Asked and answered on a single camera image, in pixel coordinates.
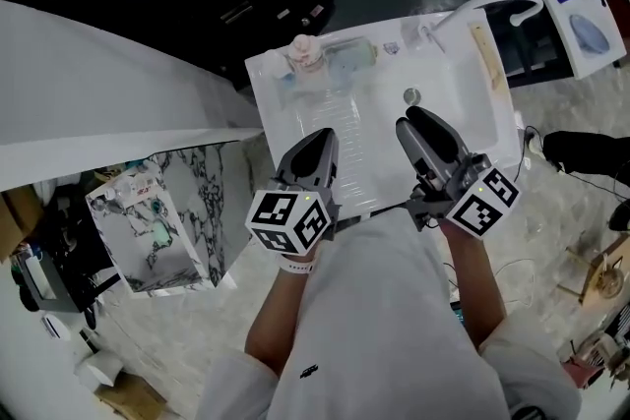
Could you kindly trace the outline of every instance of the cardboard box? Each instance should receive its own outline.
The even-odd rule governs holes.
[[[166,408],[166,399],[145,379],[127,373],[120,373],[113,387],[100,386],[94,394],[128,420],[158,420]]]
[[[31,186],[0,195],[0,262],[27,238],[43,217],[43,208]]]

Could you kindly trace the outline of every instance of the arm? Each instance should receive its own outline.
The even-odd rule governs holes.
[[[314,247],[303,258],[288,258],[310,262],[316,249]],[[245,340],[245,353],[265,364],[277,376],[282,374],[293,348],[297,313],[307,279],[308,274],[280,270]]]
[[[494,279],[483,242],[455,224],[440,224],[449,243],[460,289],[464,326],[475,348],[505,319],[501,292]]]

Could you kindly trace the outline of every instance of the logo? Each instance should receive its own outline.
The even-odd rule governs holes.
[[[455,212],[453,219],[463,227],[481,236],[490,229],[503,214],[491,207],[484,200],[471,195],[468,200]]]
[[[310,377],[318,369],[319,369],[319,366],[317,366],[317,365],[311,366],[310,368],[306,368],[304,371],[302,371],[302,374],[299,376],[299,379],[301,380],[302,378]]]

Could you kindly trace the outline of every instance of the sink drain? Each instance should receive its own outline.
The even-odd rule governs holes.
[[[407,105],[413,107],[414,105],[418,105],[420,103],[422,95],[416,88],[407,88],[403,93],[403,100]]]

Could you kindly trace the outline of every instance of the person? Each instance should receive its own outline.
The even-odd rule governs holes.
[[[545,135],[543,139],[536,128],[527,128],[537,134],[537,138],[534,134],[529,135],[530,152],[551,163],[559,172],[610,177],[613,181],[611,189],[599,188],[613,193],[620,205],[610,216],[608,228],[612,231],[630,231],[630,199],[617,192],[617,182],[630,187],[630,137],[617,139],[604,134],[558,131]]]
[[[435,238],[388,210],[320,243],[310,274],[280,270],[244,352],[213,361],[196,418],[575,419],[536,316],[506,316],[483,243],[441,228],[463,326]]]

